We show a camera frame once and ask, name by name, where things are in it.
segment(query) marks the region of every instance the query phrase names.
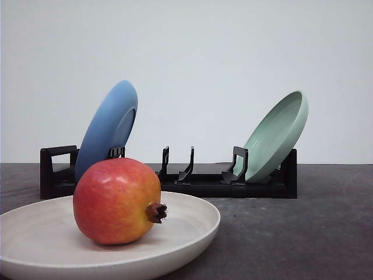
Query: dark gray table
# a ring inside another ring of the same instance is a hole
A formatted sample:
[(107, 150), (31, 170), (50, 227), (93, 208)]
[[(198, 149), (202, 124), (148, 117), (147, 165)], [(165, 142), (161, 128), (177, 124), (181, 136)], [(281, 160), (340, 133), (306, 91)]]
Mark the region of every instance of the dark gray table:
[[(215, 239), (158, 280), (373, 279), (373, 165), (298, 165), (294, 200), (206, 200), (221, 213)], [(37, 201), (39, 164), (1, 164), (1, 213)]]

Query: plate rim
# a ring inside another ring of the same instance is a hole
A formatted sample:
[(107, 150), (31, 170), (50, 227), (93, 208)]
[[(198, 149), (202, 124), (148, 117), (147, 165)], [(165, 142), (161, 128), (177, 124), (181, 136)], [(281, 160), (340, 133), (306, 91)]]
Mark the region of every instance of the plate rim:
[[(69, 265), (55, 265), (55, 264), (37, 264), (37, 263), (33, 263), (33, 262), (28, 262), (28, 261), (19, 261), (19, 260), (13, 259), (13, 258), (4, 257), (2, 255), (0, 255), (0, 261), (1, 262), (3, 262), (3, 261), (4, 262), (8, 262), (8, 263), (11, 263), (11, 264), (17, 264), (17, 265), (38, 267), (38, 268), (57, 268), (57, 269), (65, 269), (65, 268), (79, 269), (79, 268), (109, 267), (109, 266), (113, 266), (113, 265), (130, 264), (130, 263), (135, 263), (137, 261), (149, 260), (149, 259), (152, 259), (152, 258), (156, 258), (156, 257), (160, 257), (160, 256), (164, 256), (164, 255), (170, 254), (172, 252), (180, 251), (180, 250), (182, 250), (184, 248), (187, 248), (187, 247), (189, 247), (189, 246), (191, 246), (193, 244), (196, 244), (196, 243), (200, 242), (201, 240), (207, 238), (209, 235), (211, 235), (214, 231), (216, 231), (219, 228), (220, 221), (221, 221), (221, 214), (220, 214), (220, 211), (217, 209), (217, 207), (215, 205), (213, 205), (211, 202), (209, 202), (207, 200), (204, 200), (202, 198), (199, 198), (199, 197), (194, 197), (193, 195), (181, 194), (181, 193), (178, 193), (178, 192), (162, 191), (161, 193), (162, 194), (163, 193), (167, 193), (167, 194), (171, 194), (171, 195), (186, 196), (186, 197), (190, 197), (192, 199), (196, 199), (196, 200), (198, 200), (198, 201), (200, 201), (202, 203), (206, 203), (208, 206), (212, 207), (214, 209), (214, 211), (217, 213), (217, 222), (205, 234), (201, 235), (200, 237), (198, 237), (198, 238), (196, 238), (196, 239), (194, 239), (192, 241), (189, 241), (189, 242), (187, 242), (185, 244), (182, 244), (182, 245), (180, 245), (180, 246), (178, 246), (178, 247), (176, 247), (174, 249), (167, 250), (167, 251), (165, 251), (163, 253), (160, 253), (160, 254), (149, 255), (147, 257), (134, 258), (134, 259), (131, 259), (129, 261), (103, 262), (101, 264), (85, 264), (85, 265), (70, 265), (70, 264)], [(17, 210), (22, 209), (22, 208), (29, 207), (30, 205), (42, 204), (42, 203), (53, 201), (53, 200), (62, 200), (62, 199), (67, 200), (68, 198), (72, 199), (72, 197), (73, 197), (73, 195), (69, 195), (69, 196), (66, 196), (66, 197), (58, 197), (58, 198), (53, 198), (53, 199), (49, 199), (49, 200), (43, 200), (43, 201), (38, 201), (38, 202), (31, 203), (31, 204), (27, 204), (27, 205), (18, 207), (16, 209), (13, 209), (13, 210), (10, 210), (8, 212), (5, 212), (5, 213), (1, 214), (0, 215), (0, 220), (1, 220), (1, 218), (4, 215), (11, 214), (14, 211), (17, 211)]]

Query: pomegranate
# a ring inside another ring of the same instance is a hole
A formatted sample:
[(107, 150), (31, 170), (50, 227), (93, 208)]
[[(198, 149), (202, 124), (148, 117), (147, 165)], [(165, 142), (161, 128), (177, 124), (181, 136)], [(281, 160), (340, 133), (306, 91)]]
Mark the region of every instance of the pomegranate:
[(161, 187), (146, 164), (127, 157), (92, 165), (73, 195), (76, 224), (100, 244), (121, 244), (145, 235), (161, 223), (167, 207), (160, 203)]

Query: black dish rack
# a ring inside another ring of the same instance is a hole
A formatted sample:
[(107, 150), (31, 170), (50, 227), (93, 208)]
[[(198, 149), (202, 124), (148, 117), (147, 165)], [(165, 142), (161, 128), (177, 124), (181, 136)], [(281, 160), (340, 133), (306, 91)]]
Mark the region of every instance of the black dish rack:
[[(74, 171), (79, 149), (76, 146), (43, 148), (40, 150), (40, 198), (50, 199), (72, 195), (76, 186)], [(52, 157), (70, 154), (69, 167), (54, 171)], [(233, 161), (226, 171), (220, 174), (193, 173), (194, 147), (191, 147), (191, 158), (185, 170), (178, 174), (167, 172), (169, 147), (163, 149), (162, 166), (156, 174), (161, 182), (162, 191), (189, 194), (196, 197), (233, 197), (233, 198), (297, 198), (297, 150), (292, 149), (282, 161), (279, 168), (272, 172), (262, 183), (247, 183), (245, 174), (248, 169), (249, 151), (233, 147)], [(108, 159), (125, 156), (125, 147), (108, 151)], [(233, 173), (237, 156), (242, 157), (242, 170), (238, 175)], [(209, 164), (203, 164), (206, 170)]]

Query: white bowl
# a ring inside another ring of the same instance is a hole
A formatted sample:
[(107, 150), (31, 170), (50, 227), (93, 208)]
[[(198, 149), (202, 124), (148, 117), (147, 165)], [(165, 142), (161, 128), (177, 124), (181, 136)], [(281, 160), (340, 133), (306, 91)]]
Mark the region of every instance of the white bowl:
[(72, 196), (0, 216), (1, 273), (10, 279), (153, 279), (196, 258), (213, 240), (220, 213), (190, 195), (162, 192), (167, 219), (129, 244), (102, 246), (84, 236)]

